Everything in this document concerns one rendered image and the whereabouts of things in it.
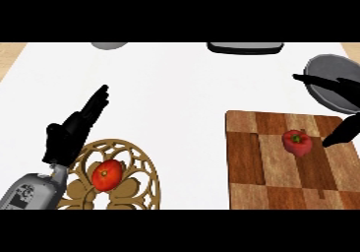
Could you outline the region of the grey round object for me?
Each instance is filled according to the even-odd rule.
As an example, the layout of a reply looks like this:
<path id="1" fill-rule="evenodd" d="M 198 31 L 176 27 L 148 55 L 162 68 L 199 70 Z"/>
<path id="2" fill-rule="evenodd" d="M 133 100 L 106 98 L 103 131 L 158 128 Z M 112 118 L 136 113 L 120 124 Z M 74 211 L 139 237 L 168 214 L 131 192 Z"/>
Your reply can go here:
<path id="1" fill-rule="evenodd" d="M 92 45 L 102 50 L 114 50 L 121 48 L 127 42 L 92 42 Z"/>

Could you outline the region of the red tomato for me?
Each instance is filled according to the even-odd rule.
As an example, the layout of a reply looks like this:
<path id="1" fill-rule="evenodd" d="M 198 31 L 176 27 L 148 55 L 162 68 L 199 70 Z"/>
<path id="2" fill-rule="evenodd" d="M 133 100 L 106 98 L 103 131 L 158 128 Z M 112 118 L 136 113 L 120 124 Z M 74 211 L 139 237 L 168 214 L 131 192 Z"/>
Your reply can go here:
<path id="1" fill-rule="evenodd" d="M 123 165 L 115 159 L 103 161 L 92 175 L 92 182 L 102 192 L 111 191 L 121 183 L 124 175 Z"/>

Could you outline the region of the black and grey appliance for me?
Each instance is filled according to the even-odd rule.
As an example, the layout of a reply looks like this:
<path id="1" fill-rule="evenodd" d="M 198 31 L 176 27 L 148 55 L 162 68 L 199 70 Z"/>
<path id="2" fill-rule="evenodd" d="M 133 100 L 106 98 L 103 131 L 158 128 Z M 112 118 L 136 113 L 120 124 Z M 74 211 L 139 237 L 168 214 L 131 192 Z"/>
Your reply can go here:
<path id="1" fill-rule="evenodd" d="M 276 54 L 283 48 L 283 42 L 208 42 L 208 49 L 216 53 L 238 55 Z"/>

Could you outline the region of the red bell pepper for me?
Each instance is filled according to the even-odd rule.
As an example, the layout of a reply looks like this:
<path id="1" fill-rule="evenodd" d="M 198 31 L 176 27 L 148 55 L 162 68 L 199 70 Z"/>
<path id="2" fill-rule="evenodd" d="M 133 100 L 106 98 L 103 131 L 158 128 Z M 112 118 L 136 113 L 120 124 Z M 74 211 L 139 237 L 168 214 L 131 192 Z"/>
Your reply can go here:
<path id="1" fill-rule="evenodd" d="M 291 130 L 282 135 L 285 150 L 295 156 L 303 157 L 313 148 L 310 136 L 298 130 Z"/>

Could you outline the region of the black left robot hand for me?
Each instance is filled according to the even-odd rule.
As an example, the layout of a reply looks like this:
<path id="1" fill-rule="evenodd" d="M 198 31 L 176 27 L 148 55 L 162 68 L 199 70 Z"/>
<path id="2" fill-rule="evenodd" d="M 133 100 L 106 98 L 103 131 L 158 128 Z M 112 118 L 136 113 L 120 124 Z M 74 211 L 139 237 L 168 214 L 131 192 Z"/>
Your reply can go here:
<path id="1" fill-rule="evenodd" d="M 92 95 L 83 109 L 75 111 L 62 124 L 46 127 L 46 152 L 43 162 L 69 166 L 81 152 L 90 129 L 109 104 L 108 86 L 103 85 Z"/>

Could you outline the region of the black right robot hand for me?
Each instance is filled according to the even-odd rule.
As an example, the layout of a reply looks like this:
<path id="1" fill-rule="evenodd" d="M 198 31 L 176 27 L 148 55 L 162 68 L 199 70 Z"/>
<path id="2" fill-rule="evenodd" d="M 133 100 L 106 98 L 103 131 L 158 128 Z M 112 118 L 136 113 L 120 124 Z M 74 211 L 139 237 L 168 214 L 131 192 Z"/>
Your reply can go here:
<path id="1" fill-rule="evenodd" d="M 335 81 L 310 76 L 294 75 L 294 79 L 306 85 L 313 84 L 334 91 L 360 108 L 360 83 L 345 78 L 338 78 Z M 360 112 L 344 119 L 332 133 L 322 141 L 322 146 L 328 148 L 335 144 L 348 143 L 360 134 Z"/>

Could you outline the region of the grey round pan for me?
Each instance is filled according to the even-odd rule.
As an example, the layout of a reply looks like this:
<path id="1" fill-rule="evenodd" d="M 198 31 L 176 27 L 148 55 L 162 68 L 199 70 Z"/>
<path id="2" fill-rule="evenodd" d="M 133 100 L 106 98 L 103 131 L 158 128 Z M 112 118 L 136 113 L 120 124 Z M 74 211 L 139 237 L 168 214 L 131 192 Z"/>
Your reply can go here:
<path id="1" fill-rule="evenodd" d="M 360 64 L 344 56 L 322 54 L 309 61 L 304 74 L 332 81 L 344 78 L 360 83 Z M 316 85 L 307 85 L 307 90 L 314 100 L 332 111 L 344 114 L 360 112 L 360 108 L 334 91 Z"/>

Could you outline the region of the wooden checkered cutting board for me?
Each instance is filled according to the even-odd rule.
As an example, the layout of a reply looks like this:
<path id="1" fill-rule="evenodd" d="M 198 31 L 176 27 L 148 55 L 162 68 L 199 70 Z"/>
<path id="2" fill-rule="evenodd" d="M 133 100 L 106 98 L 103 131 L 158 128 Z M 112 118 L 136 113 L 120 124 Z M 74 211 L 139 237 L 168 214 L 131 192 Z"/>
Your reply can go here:
<path id="1" fill-rule="evenodd" d="M 335 116 L 232 110 L 224 114 L 229 207 L 232 209 L 360 210 L 360 158 L 354 146 L 322 145 Z M 289 130 L 307 133 L 311 152 L 283 148 Z"/>

